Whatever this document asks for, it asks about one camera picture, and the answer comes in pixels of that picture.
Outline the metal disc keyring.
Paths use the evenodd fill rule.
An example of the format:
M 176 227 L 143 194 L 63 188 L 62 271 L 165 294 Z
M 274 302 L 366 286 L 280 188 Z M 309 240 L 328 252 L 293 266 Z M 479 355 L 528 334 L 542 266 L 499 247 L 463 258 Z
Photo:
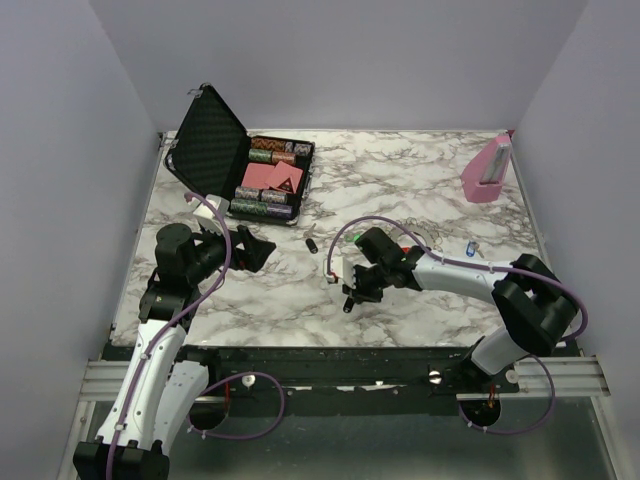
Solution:
M 414 241 L 406 234 L 406 230 L 408 230 L 431 250 L 442 251 L 440 234 L 436 230 L 430 229 L 426 223 L 417 218 L 408 217 L 400 221 L 400 224 L 402 228 L 393 226 L 389 232 L 389 237 L 394 242 L 400 243 L 401 240 L 407 240 L 410 244 L 414 244 Z

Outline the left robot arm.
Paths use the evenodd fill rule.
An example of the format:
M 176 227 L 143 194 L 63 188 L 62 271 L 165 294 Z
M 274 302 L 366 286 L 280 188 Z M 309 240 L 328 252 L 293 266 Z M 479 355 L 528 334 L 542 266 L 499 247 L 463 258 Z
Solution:
M 96 437 L 76 446 L 81 479 L 165 479 L 178 430 L 199 394 L 214 393 L 222 372 L 213 360 L 180 356 L 212 274 L 258 272 L 275 243 L 245 226 L 212 232 L 174 223 L 156 235 L 156 268 L 139 304 L 135 347 L 123 383 Z

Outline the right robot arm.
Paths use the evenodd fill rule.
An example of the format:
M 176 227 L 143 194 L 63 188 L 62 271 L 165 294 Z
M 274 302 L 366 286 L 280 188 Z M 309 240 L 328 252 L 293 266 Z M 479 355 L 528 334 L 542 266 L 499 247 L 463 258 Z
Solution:
M 453 370 L 455 382 L 480 392 L 515 362 L 550 355 L 581 310 L 578 300 L 536 256 L 490 263 L 446 257 L 416 245 L 408 249 L 373 227 L 356 242 L 367 266 L 342 257 L 328 261 L 327 276 L 340 283 L 348 306 L 379 303 L 389 287 L 438 291 L 494 306 L 502 325 L 481 337 Z

